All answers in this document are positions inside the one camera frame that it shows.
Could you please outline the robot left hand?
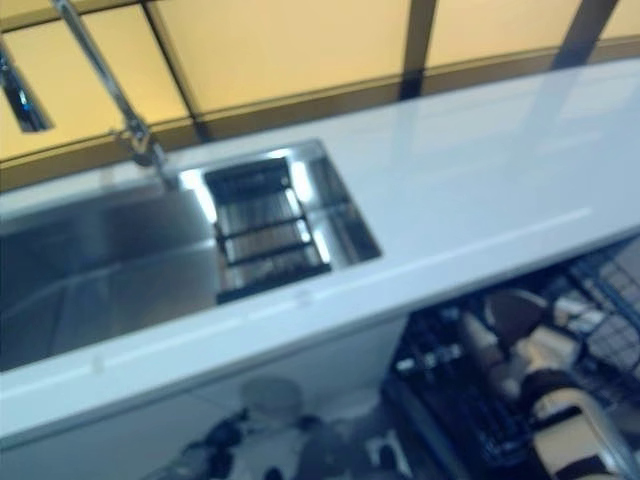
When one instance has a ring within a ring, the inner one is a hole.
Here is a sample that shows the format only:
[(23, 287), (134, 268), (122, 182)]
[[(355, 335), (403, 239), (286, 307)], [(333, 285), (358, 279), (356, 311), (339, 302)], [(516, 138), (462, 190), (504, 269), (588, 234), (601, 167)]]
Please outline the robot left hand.
[(208, 450), (231, 451), (238, 447), (248, 435), (250, 414), (241, 410), (216, 423), (202, 439)]

